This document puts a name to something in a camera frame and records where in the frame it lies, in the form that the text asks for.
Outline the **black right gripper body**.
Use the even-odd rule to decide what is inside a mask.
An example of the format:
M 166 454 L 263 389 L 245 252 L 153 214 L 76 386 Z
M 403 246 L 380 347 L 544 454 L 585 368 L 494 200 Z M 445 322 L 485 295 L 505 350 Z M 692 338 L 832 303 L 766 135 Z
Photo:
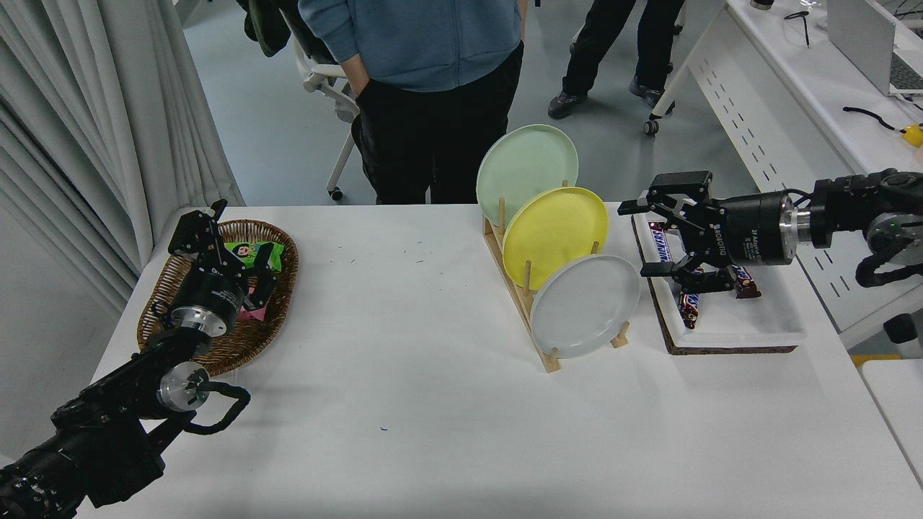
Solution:
M 784 265 L 795 257 L 795 209 L 785 192 L 713 198 L 719 216 L 713 224 L 715 253 L 710 264 L 722 268 Z

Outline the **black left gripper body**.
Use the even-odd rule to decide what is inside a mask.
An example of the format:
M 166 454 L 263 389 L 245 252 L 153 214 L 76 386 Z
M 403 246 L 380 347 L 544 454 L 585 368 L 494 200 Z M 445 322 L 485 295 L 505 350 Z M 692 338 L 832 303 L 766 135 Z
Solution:
M 195 329 L 233 329 L 245 289 L 247 282 L 241 275 L 193 268 L 172 299 L 172 323 Z

